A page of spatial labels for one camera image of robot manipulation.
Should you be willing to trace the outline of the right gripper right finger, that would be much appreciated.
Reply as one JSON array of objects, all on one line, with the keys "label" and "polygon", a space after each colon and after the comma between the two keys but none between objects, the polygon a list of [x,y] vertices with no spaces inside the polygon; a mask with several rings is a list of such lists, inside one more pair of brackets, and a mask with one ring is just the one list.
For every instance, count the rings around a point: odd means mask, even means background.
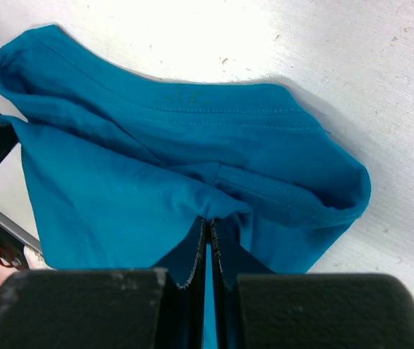
[{"label": "right gripper right finger", "polygon": [[414,299],[379,273],[278,274],[210,224],[219,348],[414,348]]}]

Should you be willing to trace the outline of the blue t shirt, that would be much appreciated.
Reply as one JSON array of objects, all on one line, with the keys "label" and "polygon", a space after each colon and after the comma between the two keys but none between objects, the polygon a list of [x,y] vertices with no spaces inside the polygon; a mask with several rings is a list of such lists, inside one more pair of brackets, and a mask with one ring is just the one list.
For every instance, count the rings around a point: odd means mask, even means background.
[{"label": "blue t shirt", "polygon": [[0,95],[57,270],[147,268],[200,217],[305,273],[370,200],[366,168],[279,85],[148,80],[49,25],[0,49]]}]

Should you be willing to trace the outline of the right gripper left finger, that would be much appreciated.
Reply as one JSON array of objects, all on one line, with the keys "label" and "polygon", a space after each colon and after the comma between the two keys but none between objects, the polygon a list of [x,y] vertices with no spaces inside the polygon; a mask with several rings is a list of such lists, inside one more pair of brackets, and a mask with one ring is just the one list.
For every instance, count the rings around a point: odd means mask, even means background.
[{"label": "right gripper left finger", "polygon": [[152,267],[28,270],[0,287],[0,348],[200,348],[207,224]]}]

